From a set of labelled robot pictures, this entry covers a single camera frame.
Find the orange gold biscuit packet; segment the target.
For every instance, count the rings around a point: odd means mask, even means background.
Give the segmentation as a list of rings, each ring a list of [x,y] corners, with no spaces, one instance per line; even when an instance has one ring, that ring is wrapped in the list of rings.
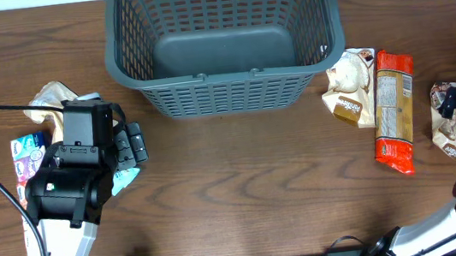
[[[375,158],[379,163],[412,175],[413,59],[382,50],[376,55]]]

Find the teal flushable wipes packet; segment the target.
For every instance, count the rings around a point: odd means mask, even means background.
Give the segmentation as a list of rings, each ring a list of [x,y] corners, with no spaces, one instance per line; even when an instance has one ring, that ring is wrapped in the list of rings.
[[[113,176],[114,181],[111,195],[116,196],[122,189],[128,187],[128,185],[138,176],[140,171],[141,170],[138,168],[117,171]]]

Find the white brown cookie bag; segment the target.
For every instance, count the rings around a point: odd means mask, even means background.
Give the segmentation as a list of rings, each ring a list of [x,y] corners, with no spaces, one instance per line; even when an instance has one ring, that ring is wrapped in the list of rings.
[[[446,119],[441,116],[438,109],[445,100],[446,91],[450,87],[456,87],[456,82],[437,82],[430,90],[431,116],[432,116],[432,140],[444,153],[456,161],[456,116]]]

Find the Kleenex tissue multipack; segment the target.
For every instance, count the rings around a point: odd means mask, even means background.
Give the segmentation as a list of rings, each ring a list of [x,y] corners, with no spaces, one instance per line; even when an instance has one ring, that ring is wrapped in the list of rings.
[[[27,181],[38,171],[48,146],[49,140],[41,131],[18,137],[9,143],[17,178],[16,193],[25,211],[27,210],[25,193]]]

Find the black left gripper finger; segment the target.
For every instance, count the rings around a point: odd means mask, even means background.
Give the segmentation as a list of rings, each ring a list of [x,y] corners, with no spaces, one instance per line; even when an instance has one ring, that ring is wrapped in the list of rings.
[[[118,150],[117,153],[117,170],[127,170],[132,169],[135,167],[136,158],[133,155],[133,151],[130,145],[130,141],[128,140],[127,134],[125,130],[120,131],[114,138],[114,142],[116,148]]]
[[[140,125],[137,122],[130,122],[126,125],[126,133],[136,162],[147,161],[149,155],[145,148],[145,141],[143,140]]]

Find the white brown snack bag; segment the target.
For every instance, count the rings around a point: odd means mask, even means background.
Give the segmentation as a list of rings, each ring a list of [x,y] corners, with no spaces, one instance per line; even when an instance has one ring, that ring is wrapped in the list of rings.
[[[348,125],[373,128],[375,120],[375,49],[346,49],[326,70],[329,87],[322,95],[332,115]]]

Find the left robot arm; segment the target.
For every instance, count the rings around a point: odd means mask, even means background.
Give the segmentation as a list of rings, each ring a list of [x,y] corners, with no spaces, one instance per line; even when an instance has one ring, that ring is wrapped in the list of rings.
[[[113,140],[116,164],[65,164],[69,147],[50,145],[38,171],[28,179],[24,199],[27,256],[88,256],[98,232],[104,204],[133,182],[147,160],[137,122],[130,122]]]

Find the grey plastic lattice basket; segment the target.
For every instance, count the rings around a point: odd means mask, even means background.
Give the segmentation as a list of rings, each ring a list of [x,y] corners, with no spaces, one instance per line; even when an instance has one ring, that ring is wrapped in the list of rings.
[[[297,101],[345,50],[337,0],[105,0],[105,67],[170,117]]]

